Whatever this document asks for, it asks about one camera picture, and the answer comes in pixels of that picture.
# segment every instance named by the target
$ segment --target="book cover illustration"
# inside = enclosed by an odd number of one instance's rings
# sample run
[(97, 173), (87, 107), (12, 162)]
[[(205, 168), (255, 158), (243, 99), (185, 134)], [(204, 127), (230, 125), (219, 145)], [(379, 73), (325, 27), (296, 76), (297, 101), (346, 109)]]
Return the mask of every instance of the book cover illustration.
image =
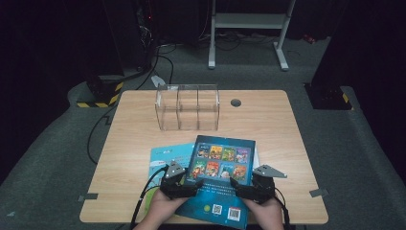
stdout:
[(217, 177), (218, 176), (218, 162), (209, 161), (207, 163), (206, 175), (211, 176), (211, 177)]
[(202, 175), (204, 175), (206, 171), (206, 165), (207, 165), (206, 160), (195, 161), (190, 173), (190, 177), (196, 179), (197, 177), (199, 176), (201, 177)]
[(208, 158), (210, 152), (210, 145), (201, 144), (199, 145), (197, 157)]
[(223, 151), (223, 147), (221, 146), (212, 146), (210, 148), (209, 158), (219, 160), (221, 157), (221, 152)]
[(229, 181), (234, 172), (234, 165), (230, 163), (222, 163), (220, 166), (220, 178)]
[(247, 163), (248, 151), (247, 148), (237, 148), (236, 162)]
[(234, 180), (237, 180), (238, 183), (245, 184), (247, 179), (247, 167), (244, 165), (235, 165), (232, 177)]
[(236, 149), (234, 148), (224, 148), (223, 155), (221, 156), (222, 161), (234, 161), (236, 156)]
[[(202, 157), (201, 145), (210, 146), (209, 157)], [(241, 150), (240, 162), (236, 161)], [(255, 141), (199, 135), (194, 144), (191, 163), (184, 184), (204, 179), (197, 195), (188, 199), (176, 214), (193, 219), (245, 229), (248, 208), (236, 197), (230, 177), (242, 185), (250, 185), (254, 162)]]

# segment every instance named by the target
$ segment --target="book cover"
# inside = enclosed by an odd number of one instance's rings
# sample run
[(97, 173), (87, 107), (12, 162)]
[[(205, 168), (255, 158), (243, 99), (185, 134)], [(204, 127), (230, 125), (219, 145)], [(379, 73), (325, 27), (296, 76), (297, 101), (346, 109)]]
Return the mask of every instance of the book cover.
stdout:
[(255, 141), (197, 136), (185, 184), (204, 179), (203, 187), (176, 214), (245, 229), (248, 208), (236, 197), (230, 177), (250, 185), (254, 155)]
[[(153, 148), (150, 154), (148, 178), (162, 167), (165, 167), (165, 165), (170, 164), (170, 161), (172, 160), (175, 160), (182, 167), (187, 168), (191, 162), (193, 147), (194, 143), (186, 143), (175, 146)], [(163, 175), (164, 172), (158, 173), (147, 186), (147, 193), (145, 196), (146, 212), (148, 211), (149, 203), (153, 194), (158, 186), (161, 185), (161, 178)]]

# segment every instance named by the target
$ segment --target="gray carpet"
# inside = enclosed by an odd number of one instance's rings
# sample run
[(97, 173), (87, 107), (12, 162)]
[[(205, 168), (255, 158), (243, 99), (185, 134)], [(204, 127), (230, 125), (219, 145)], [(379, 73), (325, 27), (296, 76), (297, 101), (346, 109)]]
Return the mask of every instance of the gray carpet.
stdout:
[[(224, 49), (236, 46), (230, 42), (217, 45)], [(328, 223), (299, 225), (297, 229), (406, 229), (405, 186), (372, 135), (352, 89), (342, 87), (354, 107), (349, 111), (314, 110), (305, 93), (304, 83), (311, 82), (327, 45), (328, 40), (310, 45), (287, 39), (283, 49), (288, 72), (281, 71), (269, 42), (242, 43), (231, 51), (217, 49), (215, 70), (207, 68), (207, 48), (178, 45), (163, 47), (160, 52), (173, 62), (172, 83), (286, 91), (316, 179), (320, 188), (329, 192), (324, 197)], [(166, 82), (170, 68), (169, 61), (159, 58), (156, 72)], [(126, 81), (123, 91), (136, 89), (146, 76)], [(76, 107), (83, 87), (81, 83), (70, 91), (71, 107), (41, 133), (2, 184), (1, 230), (120, 227), (79, 220), (83, 203), (78, 198), (87, 193), (96, 169), (86, 153), (87, 139), (93, 125), (109, 109)], [(155, 87), (147, 80), (141, 89)], [(90, 152), (96, 160), (108, 130), (103, 120), (93, 133)]]

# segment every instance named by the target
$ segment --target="dark background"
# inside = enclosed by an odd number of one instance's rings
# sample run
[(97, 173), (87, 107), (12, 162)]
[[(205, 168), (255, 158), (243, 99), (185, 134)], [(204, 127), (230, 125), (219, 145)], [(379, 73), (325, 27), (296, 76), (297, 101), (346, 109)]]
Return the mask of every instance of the dark background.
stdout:
[[(165, 28), (160, 35), (194, 43), (204, 27), (208, 1), (168, 2), (173, 5), (156, 9), (157, 15), (176, 20), (178, 13), (183, 13), (182, 21), (188, 23), (183, 27), (166, 25), (157, 16), (157, 27)], [(297, 0), (287, 38), (332, 36), (319, 66), (324, 73), (321, 83), (334, 81), (353, 87), (374, 135), (404, 181), (406, 32), (400, 2)], [(217, 4), (220, 12), (282, 12), (286, 1), (221, 0)], [(187, 6), (198, 14), (185, 14)], [(74, 61), (76, 52), (72, 50), (68, 23), (69, 15), (61, 0), (0, 3), (2, 182), (39, 133), (69, 107), (68, 91), (85, 81)], [(184, 37), (182, 32), (191, 36)]]

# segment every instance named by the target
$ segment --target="wooden table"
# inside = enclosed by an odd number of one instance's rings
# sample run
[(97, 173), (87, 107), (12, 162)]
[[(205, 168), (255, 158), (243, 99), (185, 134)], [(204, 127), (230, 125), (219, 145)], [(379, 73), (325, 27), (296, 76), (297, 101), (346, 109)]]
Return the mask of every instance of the wooden table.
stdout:
[[(259, 163), (286, 173), (275, 178), (292, 224), (323, 224), (328, 220), (287, 95), (281, 90), (220, 90), (218, 130), (161, 131), (155, 113), (155, 91), (125, 91), (105, 141), (88, 194), (83, 222), (130, 222), (147, 183), (149, 155), (154, 147), (194, 142), (198, 134), (256, 140)], [(230, 104), (240, 99), (241, 106)], [(144, 205), (137, 221), (145, 216)], [(168, 223), (207, 223), (174, 216)]]

